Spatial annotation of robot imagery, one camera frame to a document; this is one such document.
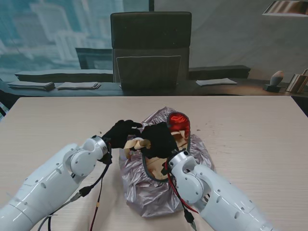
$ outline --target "city skyline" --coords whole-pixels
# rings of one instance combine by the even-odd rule
[[[148,1],[135,2],[148,11]],[[125,8],[134,1],[0,0],[0,78],[1,70],[78,68],[75,48],[110,49],[110,14]],[[33,63],[41,56],[46,65]]]

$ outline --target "wall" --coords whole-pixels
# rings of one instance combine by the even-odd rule
[[[155,11],[192,13],[190,67],[237,65],[249,78],[284,82],[308,67],[308,17],[264,16],[272,0],[155,0]]]

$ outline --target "white vase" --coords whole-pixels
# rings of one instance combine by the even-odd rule
[[[283,71],[277,71],[271,78],[270,78],[270,85],[277,86],[283,79]]]

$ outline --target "black glove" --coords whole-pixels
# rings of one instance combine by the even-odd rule
[[[140,137],[140,131],[136,128],[142,128],[142,124],[132,120],[119,120],[102,138],[109,139],[111,148],[124,148],[128,135]]]
[[[146,126],[141,138],[151,142],[150,149],[141,148],[142,154],[148,158],[158,157],[164,159],[169,157],[173,150],[179,150],[166,122]]]

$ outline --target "wooden table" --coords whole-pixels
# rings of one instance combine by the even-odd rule
[[[96,90],[22,90],[11,89],[4,82],[0,82],[0,90],[19,96],[200,96],[200,95],[296,95],[308,97],[308,91],[301,93],[285,92],[288,83],[281,83],[282,89],[279,93],[268,92],[263,90],[264,84],[268,84],[267,80],[231,78],[237,82],[237,85],[211,85],[199,86],[195,80],[187,80],[180,82],[175,89],[171,90],[122,90],[119,83],[101,83],[100,88]]]
[[[287,96],[21,98],[0,122],[0,203],[68,143],[81,145],[120,119],[142,121],[164,106],[190,118],[192,133],[204,141],[217,172],[242,189],[276,228],[307,230],[308,119]],[[113,157],[95,231],[192,231],[181,212],[145,219],[130,209],[118,150]],[[82,186],[92,184],[103,168],[98,164]],[[52,230],[87,231],[98,190],[62,209]],[[211,230],[198,215],[195,220],[199,231]]]

